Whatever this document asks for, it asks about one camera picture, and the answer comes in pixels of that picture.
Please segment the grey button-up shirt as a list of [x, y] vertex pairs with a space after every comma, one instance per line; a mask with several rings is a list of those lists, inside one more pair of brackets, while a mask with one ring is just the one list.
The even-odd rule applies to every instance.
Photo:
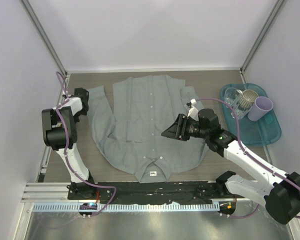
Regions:
[[168, 75], [130, 77], [113, 84], [110, 106], [103, 86], [90, 88], [87, 114], [92, 138], [105, 159], [140, 183], [166, 182], [196, 168], [209, 148], [203, 139], [162, 136], [186, 104], [197, 97], [184, 79]]

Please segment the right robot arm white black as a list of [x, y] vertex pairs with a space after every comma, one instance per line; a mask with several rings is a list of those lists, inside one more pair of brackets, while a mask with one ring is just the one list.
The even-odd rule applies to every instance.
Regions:
[[300, 213], [300, 174], [286, 173], [249, 149], [239, 138], [223, 129], [210, 108], [198, 112], [198, 120], [179, 114], [163, 137], [188, 141], [191, 137], [205, 140], [208, 148], [235, 163], [251, 175], [247, 180], [233, 171], [216, 179], [216, 193], [223, 198], [239, 195], [264, 207], [278, 223], [286, 225]]

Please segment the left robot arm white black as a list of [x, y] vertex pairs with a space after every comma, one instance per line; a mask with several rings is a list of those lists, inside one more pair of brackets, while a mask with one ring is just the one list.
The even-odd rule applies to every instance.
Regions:
[[41, 111], [43, 141], [63, 160], [70, 174], [67, 186], [70, 194], [81, 199], [92, 199], [97, 192], [94, 179], [84, 165], [77, 148], [78, 133], [76, 123], [89, 110], [89, 92], [76, 88], [74, 94], [61, 105]]

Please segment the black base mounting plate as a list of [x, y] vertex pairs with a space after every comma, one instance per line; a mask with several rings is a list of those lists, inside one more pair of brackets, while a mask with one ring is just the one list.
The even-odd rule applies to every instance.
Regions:
[[101, 182], [101, 187], [85, 183], [67, 185], [68, 200], [98, 200], [106, 204], [111, 197], [112, 205], [163, 205], [173, 202], [181, 205], [210, 204], [213, 199], [233, 199], [215, 182], [209, 181], [168, 181], [157, 183]]

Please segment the clear glass cup rear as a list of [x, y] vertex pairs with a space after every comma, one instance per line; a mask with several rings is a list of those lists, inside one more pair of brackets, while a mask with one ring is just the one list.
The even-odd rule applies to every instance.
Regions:
[[224, 102], [227, 103], [230, 107], [234, 107], [235, 103], [238, 101], [242, 94], [240, 89], [229, 87], [225, 90], [224, 93]]

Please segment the clear glass cup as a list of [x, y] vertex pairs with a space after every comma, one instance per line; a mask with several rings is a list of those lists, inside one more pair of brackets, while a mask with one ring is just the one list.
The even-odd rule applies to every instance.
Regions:
[[248, 112], [251, 110], [251, 107], [252, 104], [249, 101], [240, 97], [234, 101], [232, 109], [234, 110], [237, 119], [240, 120], [248, 114]]
[[225, 90], [224, 93], [224, 102], [227, 103], [230, 107], [234, 107], [235, 103], [238, 101], [242, 94], [240, 89], [229, 87]]

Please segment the clear glass cup front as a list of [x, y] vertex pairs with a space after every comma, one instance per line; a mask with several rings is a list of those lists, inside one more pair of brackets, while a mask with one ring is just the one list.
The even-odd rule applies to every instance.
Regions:
[[251, 107], [252, 104], [249, 101], [240, 97], [234, 101], [232, 109], [234, 110], [237, 119], [240, 120], [248, 114], [248, 112], [251, 110]]

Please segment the metal cup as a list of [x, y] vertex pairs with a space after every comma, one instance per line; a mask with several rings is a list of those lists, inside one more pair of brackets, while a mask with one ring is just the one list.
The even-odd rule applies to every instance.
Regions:
[[238, 106], [241, 109], [249, 109], [258, 97], [259, 95], [255, 91], [246, 89], [239, 95]]

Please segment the lilac plastic cup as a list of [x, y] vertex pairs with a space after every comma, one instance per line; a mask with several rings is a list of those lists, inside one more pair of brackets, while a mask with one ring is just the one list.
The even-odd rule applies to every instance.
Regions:
[[273, 102], [265, 96], [259, 96], [254, 101], [251, 110], [248, 112], [248, 119], [256, 122], [261, 119], [265, 114], [271, 111], [274, 107]]

